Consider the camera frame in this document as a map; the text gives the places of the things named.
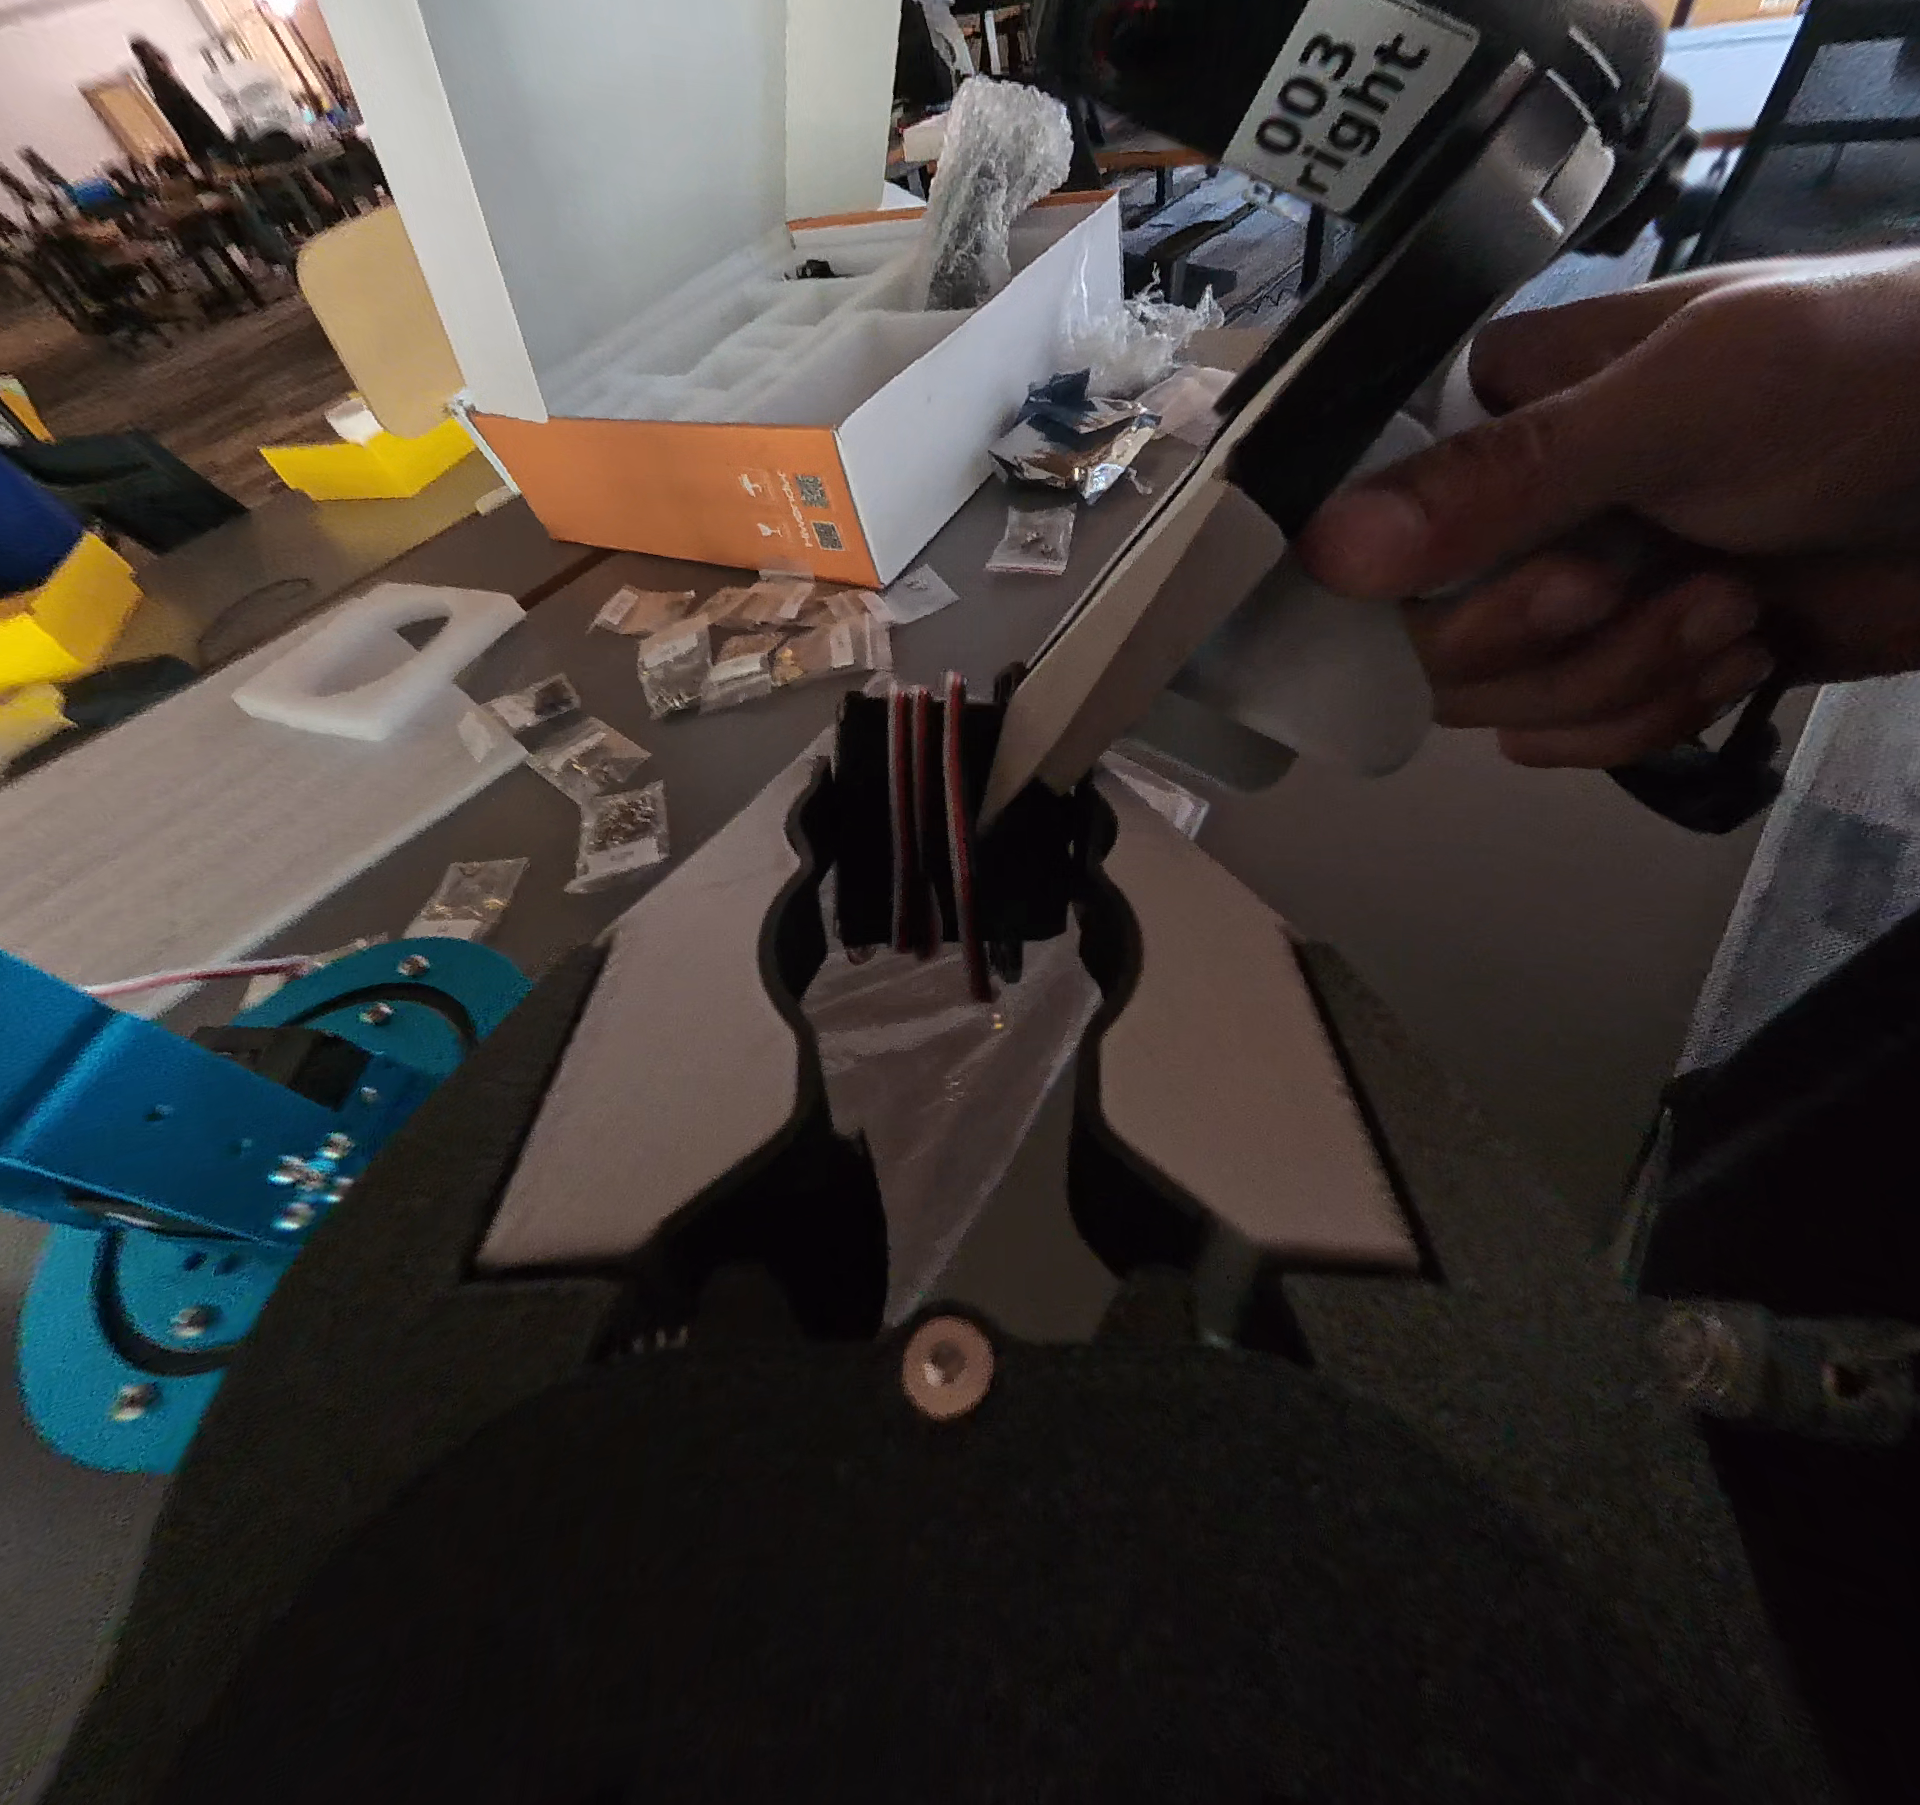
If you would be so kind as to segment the black mesh chair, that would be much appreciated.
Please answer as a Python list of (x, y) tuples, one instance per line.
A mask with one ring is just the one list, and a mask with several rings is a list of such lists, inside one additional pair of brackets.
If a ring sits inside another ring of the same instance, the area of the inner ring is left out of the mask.
[(1918, 0), (1813, 0), (1692, 266), (1918, 242)]

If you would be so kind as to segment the large clear plastic bag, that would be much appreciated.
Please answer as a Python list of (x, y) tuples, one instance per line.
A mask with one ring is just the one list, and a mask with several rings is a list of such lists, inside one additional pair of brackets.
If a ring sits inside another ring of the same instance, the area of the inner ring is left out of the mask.
[(861, 1136), (887, 1226), (882, 1325), (921, 1310), (989, 1206), (1099, 1005), (1073, 935), (1033, 946), (997, 998), (958, 949), (831, 952), (804, 995), (835, 1127)]

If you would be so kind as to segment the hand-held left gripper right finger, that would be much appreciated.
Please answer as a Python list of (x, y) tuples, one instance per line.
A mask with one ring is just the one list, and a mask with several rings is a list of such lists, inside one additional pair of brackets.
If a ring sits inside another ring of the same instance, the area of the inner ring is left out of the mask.
[(1101, 1002), (1077, 1062), (1071, 1212), (1116, 1276), (1419, 1274), (1387, 1168), (1285, 918), (1108, 773), (1078, 952)]

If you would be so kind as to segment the white foam sheet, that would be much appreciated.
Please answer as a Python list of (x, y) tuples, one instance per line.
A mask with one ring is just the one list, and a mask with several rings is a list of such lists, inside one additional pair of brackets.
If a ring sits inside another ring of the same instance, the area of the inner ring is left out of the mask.
[(2, 946), (78, 984), (220, 962), (522, 761), (456, 688), (378, 740), (180, 692), (4, 787)]

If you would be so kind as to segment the yellow foam block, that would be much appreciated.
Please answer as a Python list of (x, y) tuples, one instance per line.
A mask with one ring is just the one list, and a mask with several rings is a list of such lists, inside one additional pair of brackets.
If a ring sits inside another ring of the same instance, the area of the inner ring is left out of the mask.
[(518, 496), (514, 474), (473, 419), (468, 393), (451, 397), (445, 411), (431, 430), (403, 436), (377, 426), (369, 410), (353, 436), (259, 453), (289, 489), (315, 499), (413, 497), (467, 460), (486, 464), (495, 486)]

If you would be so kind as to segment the person's right hand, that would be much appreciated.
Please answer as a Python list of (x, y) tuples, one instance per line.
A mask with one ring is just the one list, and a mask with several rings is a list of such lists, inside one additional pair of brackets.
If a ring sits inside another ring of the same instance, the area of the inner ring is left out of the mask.
[(1331, 496), (1331, 591), (1403, 610), (1436, 723), (1617, 768), (1769, 682), (1918, 664), (1918, 254), (1691, 270), (1490, 321), (1487, 421)]

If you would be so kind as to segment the bubble wrap bundle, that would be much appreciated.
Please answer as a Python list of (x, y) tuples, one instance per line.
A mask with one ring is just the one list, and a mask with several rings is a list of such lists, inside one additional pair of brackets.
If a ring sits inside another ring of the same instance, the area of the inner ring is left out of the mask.
[(972, 310), (1006, 288), (1015, 222), (1065, 184), (1075, 156), (1069, 105), (1033, 83), (978, 73), (947, 117), (913, 282), (928, 312)]

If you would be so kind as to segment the dark cloth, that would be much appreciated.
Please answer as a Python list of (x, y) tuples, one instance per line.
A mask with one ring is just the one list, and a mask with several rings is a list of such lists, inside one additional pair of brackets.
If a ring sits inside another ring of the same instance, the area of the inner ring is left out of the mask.
[(1918, 922), (1665, 1100), (1643, 1292), (1829, 1762), (1918, 1799)]

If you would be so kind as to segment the black cloth bag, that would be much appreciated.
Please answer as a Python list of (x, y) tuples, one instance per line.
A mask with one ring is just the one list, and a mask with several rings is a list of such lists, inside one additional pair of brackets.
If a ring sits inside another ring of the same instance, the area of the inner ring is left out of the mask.
[(248, 514), (241, 497), (143, 430), (4, 443), (2, 455), (85, 521), (157, 554)]

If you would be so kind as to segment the orange white cardboard box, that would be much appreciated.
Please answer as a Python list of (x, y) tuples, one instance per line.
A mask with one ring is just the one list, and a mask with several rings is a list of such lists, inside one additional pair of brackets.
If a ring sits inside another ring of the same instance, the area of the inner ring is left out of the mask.
[(900, 0), (317, 0), (465, 369), (561, 542), (882, 586), (1121, 302), (1059, 191), (972, 310), (884, 208)]

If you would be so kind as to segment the black servo motor with cable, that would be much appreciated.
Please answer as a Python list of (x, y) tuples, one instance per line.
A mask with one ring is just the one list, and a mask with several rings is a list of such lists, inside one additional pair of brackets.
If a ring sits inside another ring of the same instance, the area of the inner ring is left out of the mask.
[(1082, 959), (1111, 986), (1141, 951), (1141, 930), (1106, 859), (1112, 804), (1082, 779), (1069, 790), (1026, 784), (989, 816), (989, 776), (1026, 667), (972, 698), (958, 671), (935, 688), (872, 680), (837, 714), (828, 844), (835, 935), (846, 951), (962, 960), (972, 1000), (991, 1005), (1025, 974), (1026, 951), (1093, 929)]

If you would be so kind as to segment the silver foil bag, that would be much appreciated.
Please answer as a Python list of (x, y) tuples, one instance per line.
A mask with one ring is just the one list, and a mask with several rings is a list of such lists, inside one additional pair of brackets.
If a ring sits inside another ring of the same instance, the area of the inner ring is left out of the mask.
[(1093, 502), (1121, 481), (1157, 436), (1163, 416), (1145, 400), (1096, 393), (1089, 367), (1033, 384), (1015, 424), (989, 448), (1012, 486)]

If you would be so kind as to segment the white foam frame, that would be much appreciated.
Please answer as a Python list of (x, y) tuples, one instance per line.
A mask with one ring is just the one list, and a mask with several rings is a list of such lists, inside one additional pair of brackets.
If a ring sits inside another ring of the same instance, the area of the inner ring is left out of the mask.
[(235, 688), (248, 716), (320, 735), (396, 735), (524, 618), (509, 591), (383, 582)]

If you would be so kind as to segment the tan rounded board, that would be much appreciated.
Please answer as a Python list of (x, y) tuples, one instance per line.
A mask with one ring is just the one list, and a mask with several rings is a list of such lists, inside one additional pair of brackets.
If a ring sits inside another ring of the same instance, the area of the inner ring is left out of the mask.
[(297, 258), (300, 293), (383, 430), (421, 438), (468, 382), (396, 204), (347, 218)]

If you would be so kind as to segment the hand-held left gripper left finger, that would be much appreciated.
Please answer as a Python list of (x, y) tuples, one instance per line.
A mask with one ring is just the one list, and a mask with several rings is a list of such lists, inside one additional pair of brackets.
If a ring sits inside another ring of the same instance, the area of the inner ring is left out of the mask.
[(697, 1280), (697, 1249), (733, 1259), (741, 1221), (803, 1285), (889, 1282), (878, 1174), (835, 1124), (804, 1013), (835, 946), (833, 776), (824, 754), (791, 762), (607, 933), (480, 1270)]

